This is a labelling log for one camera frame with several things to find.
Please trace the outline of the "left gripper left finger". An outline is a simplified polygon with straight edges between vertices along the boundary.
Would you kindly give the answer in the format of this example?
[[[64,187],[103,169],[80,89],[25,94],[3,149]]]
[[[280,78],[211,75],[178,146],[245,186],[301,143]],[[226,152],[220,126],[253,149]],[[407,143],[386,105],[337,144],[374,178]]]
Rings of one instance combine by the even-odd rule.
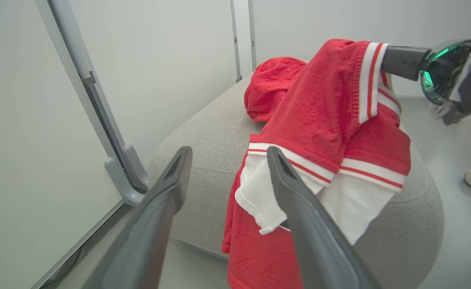
[[[186,201],[193,150],[181,147],[84,283],[85,289],[156,289],[173,218]]]

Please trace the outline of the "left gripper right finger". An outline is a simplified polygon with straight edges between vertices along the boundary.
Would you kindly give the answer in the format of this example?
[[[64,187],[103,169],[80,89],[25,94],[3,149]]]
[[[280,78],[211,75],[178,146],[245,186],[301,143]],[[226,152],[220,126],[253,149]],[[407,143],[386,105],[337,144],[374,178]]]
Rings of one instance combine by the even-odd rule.
[[[379,282],[285,154],[271,146],[267,149],[267,161],[276,201],[287,216],[303,287],[380,288]]]

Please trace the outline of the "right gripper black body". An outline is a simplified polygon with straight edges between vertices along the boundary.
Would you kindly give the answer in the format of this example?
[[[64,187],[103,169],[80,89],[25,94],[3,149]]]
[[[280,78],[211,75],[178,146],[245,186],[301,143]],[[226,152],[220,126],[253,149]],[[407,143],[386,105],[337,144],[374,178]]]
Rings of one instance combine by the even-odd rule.
[[[470,71],[471,39],[450,40],[441,48],[388,46],[381,70],[404,79],[419,81],[423,95],[432,104],[447,101],[471,106],[471,96],[459,92]]]

